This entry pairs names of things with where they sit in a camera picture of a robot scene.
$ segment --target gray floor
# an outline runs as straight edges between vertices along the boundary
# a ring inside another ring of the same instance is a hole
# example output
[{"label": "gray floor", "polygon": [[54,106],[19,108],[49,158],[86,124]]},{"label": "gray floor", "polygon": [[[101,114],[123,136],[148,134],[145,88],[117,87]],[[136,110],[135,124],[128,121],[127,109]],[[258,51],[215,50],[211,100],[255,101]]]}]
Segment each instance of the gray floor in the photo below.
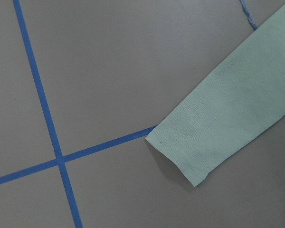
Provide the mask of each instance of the gray floor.
[{"label": "gray floor", "polygon": [[[158,124],[252,32],[238,0],[21,0],[64,155]],[[285,0],[246,0],[260,25]],[[54,159],[0,0],[0,176]],[[194,188],[144,138],[66,164],[85,228],[285,228],[285,117]],[[0,185],[0,228],[74,227],[57,167]]]}]

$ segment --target ribbed knit texture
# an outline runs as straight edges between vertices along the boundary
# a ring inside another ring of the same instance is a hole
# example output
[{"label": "ribbed knit texture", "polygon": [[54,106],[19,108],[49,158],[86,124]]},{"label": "ribbed knit texture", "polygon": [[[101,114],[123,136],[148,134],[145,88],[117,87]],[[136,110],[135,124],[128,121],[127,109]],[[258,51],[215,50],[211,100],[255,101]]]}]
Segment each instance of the ribbed knit texture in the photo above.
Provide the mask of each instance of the ribbed knit texture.
[{"label": "ribbed knit texture", "polygon": [[285,5],[147,137],[197,186],[285,115]]}]

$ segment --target mint green sleeve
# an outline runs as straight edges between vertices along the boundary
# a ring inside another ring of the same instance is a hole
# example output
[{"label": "mint green sleeve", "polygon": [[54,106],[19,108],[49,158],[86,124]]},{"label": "mint green sleeve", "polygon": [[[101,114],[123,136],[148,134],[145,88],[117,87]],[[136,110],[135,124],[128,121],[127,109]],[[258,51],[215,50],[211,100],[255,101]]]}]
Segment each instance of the mint green sleeve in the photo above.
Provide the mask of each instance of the mint green sleeve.
[{"label": "mint green sleeve", "polygon": [[285,5],[147,137],[197,186],[285,115]]}]

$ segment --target blue painter's tape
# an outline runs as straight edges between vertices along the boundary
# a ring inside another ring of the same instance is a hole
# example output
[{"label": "blue painter's tape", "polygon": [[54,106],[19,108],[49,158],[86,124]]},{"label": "blue painter's tape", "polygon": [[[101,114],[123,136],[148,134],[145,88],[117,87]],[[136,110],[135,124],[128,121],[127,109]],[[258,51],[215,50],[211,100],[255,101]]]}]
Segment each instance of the blue painter's tape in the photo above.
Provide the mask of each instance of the blue painter's tape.
[{"label": "blue painter's tape", "polygon": [[[92,154],[92,153],[95,153],[98,151],[102,151],[102,150],[108,149],[110,147],[129,142],[129,141],[134,140],[134,139],[138,139],[140,137],[144,137],[147,134],[149,134],[155,127],[156,126],[150,127],[150,128],[141,130],[139,132],[135,132],[135,133],[132,133],[132,134],[129,134],[129,135],[126,135],[126,136],[123,136],[123,137],[102,143],[100,145],[96,145],[96,146],[93,146],[93,147],[90,147],[90,148],[87,148],[87,149],[66,155],[64,157],[64,161],[69,162],[69,161],[75,160],[77,158],[81,158],[81,157],[87,156],[89,154]],[[39,172],[42,170],[52,168],[52,167],[57,166],[57,165],[58,165],[58,163],[57,163],[56,159],[51,160],[51,161],[47,161],[45,163],[35,165],[35,166],[29,167],[27,169],[23,169],[23,170],[8,174],[6,176],[0,177],[0,184],[4,184],[6,182],[13,181],[13,180],[16,180],[18,178],[25,177],[25,176],[28,176],[30,174],[33,174],[35,172]]]},{"label": "blue painter's tape", "polygon": [[67,168],[66,165],[63,162],[63,156],[62,156],[62,152],[60,149],[60,145],[59,145],[59,141],[58,141],[58,137],[56,134],[56,130],[54,127],[54,123],[53,123],[53,119],[49,110],[49,106],[48,106],[48,102],[46,99],[46,95],[43,89],[43,85],[41,83],[41,78],[38,72],[38,68],[37,68],[37,64],[35,61],[35,57],[34,57],[34,53],[33,53],[33,49],[29,40],[29,35],[28,35],[28,31],[25,25],[25,21],[23,18],[23,14],[22,14],[22,10],[21,10],[21,6],[19,3],[19,0],[13,0],[14,3],[14,8],[15,8],[15,12],[17,15],[17,19],[18,19],[18,23],[19,23],[19,27],[20,27],[20,31],[21,31],[21,35],[22,35],[22,39],[23,39],[23,43],[24,43],[24,47],[28,56],[28,60],[29,60],[29,65],[31,68],[31,72],[34,78],[34,82],[35,82],[35,86],[37,89],[37,93],[38,93],[38,97],[40,100],[40,104],[42,107],[42,111],[43,111],[43,115],[47,124],[47,129],[48,129],[48,133],[54,148],[54,153],[56,156],[56,161],[59,167],[59,171],[60,171],[60,175],[62,178],[62,182],[65,188],[65,192],[66,192],[66,196],[67,196],[67,200],[71,209],[71,213],[73,216],[73,221],[75,224],[76,228],[82,228],[82,223],[81,223],[81,219],[79,216],[79,211],[76,205],[76,201],[75,201],[75,197],[73,194],[73,190],[71,187],[71,183],[70,183],[70,179],[67,173]]},{"label": "blue painter's tape", "polygon": [[84,150],[81,150],[81,151],[78,151],[78,152],[75,152],[75,153],[71,153],[69,155],[64,156],[64,161],[65,162],[69,162],[69,161],[75,160],[77,158],[81,158],[81,157],[87,156],[89,154],[96,153],[98,151],[102,151],[102,150],[108,149],[110,147],[117,146],[119,144],[126,143],[128,141],[131,141],[131,140],[134,140],[134,139],[146,136],[155,127],[156,126],[153,126],[153,127],[141,130],[139,132],[135,132],[135,133],[132,133],[132,134],[129,134],[129,135],[117,138],[117,139],[113,139],[111,141],[108,141],[108,142],[105,142],[105,143],[102,143],[102,144],[99,144],[99,145],[96,145],[96,146],[92,146],[90,148],[87,148],[87,149],[84,149]]},{"label": "blue painter's tape", "polygon": [[242,8],[243,8],[243,12],[245,13],[245,15],[247,16],[247,20],[249,22],[249,24],[251,25],[251,27],[253,28],[253,30],[257,30],[257,25],[254,23],[249,11],[248,11],[248,8],[246,6],[246,3],[244,0],[239,0],[241,2],[241,5],[242,5]]},{"label": "blue painter's tape", "polygon": [[32,167],[29,167],[29,168],[8,174],[8,175],[5,175],[3,177],[0,177],[0,184],[4,184],[6,182],[16,180],[18,178],[28,176],[28,175],[33,174],[35,172],[39,172],[42,170],[49,169],[49,168],[52,168],[54,166],[57,166],[56,159],[51,160],[51,161],[47,161],[45,163],[35,165]]}]

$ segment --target light green fabric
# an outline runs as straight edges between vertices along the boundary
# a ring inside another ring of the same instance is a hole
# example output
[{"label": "light green fabric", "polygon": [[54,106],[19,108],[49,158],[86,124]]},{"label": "light green fabric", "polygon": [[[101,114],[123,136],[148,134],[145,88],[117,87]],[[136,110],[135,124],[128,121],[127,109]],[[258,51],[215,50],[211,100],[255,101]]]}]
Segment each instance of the light green fabric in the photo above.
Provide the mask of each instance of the light green fabric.
[{"label": "light green fabric", "polygon": [[147,137],[197,186],[285,115],[285,5]]}]

